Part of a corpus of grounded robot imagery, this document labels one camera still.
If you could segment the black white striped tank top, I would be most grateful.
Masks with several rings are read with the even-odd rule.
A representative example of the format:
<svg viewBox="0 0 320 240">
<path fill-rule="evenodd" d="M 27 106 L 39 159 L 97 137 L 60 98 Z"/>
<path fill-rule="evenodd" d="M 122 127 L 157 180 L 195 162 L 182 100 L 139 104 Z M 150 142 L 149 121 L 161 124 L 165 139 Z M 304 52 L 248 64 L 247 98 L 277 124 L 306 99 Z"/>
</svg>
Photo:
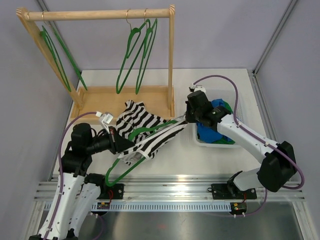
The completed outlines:
<svg viewBox="0 0 320 240">
<path fill-rule="evenodd" d="M 129 166 L 141 159 L 153 159 L 159 149 L 183 131 L 187 124 L 184 115 L 166 120 L 149 113 L 143 102 L 128 100 L 124 112 L 117 118 L 116 130 L 133 146 L 121 151 L 118 159 Z"/>
</svg>

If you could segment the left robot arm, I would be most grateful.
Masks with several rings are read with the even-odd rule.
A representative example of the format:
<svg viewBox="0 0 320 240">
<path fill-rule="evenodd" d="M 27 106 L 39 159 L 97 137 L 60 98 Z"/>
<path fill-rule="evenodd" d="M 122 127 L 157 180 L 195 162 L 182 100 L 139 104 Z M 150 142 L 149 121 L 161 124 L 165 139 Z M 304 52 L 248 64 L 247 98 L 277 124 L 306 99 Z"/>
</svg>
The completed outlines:
<svg viewBox="0 0 320 240">
<path fill-rule="evenodd" d="M 114 127 L 93 133 L 88 123 L 72 129 L 71 140 L 59 160 L 59 177 L 49 213 L 31 240 L 77 240 L 93 202 L 108 194 L 104 176 L 87 173 L 94 154 L 118 154 L 134 144 L 120 136 Z"/>
</svg>

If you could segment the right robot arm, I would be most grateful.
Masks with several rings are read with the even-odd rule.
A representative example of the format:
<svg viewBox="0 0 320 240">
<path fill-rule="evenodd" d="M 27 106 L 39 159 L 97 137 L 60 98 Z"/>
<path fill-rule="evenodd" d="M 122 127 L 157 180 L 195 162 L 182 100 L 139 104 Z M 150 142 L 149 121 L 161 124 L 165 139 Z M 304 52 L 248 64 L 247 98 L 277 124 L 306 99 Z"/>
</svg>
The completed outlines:
<svg viewBox="0 0 320 240">
<path fill-rule="evenodd" d="M 226 190 L 232 198 L 239 198 L 253 188 L 275 193 L 297 172 L 294 148 L 289 142 L 278 143 L 257 134 L 227 108 L 213 107 L 203 91 L 197 90 L 187 96 L 186 121 L 201 123 L 232 139 L 260 163 L 260 168 L 239 171 L 228 179 Z"/>
</svg>

